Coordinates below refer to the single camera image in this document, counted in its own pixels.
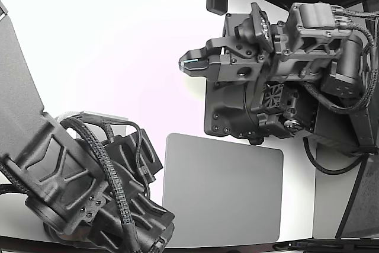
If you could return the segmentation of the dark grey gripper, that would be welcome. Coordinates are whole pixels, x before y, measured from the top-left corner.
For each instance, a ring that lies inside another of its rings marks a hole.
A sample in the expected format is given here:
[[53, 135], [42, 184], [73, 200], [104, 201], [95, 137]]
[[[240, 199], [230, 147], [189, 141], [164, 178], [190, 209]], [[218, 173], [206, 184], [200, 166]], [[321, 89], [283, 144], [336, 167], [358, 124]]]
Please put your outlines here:
[[216, 38], [207, 40], [200, 49], [187, 51], [179, 59], [180, 70], [190, 77], [203, 77], [211, 82], [218, 80], [219, 70], [221, 81], [255, 81], [274, 52], [267, 15], [227, 15], [223, 38], [226, 45], [224, 40]]

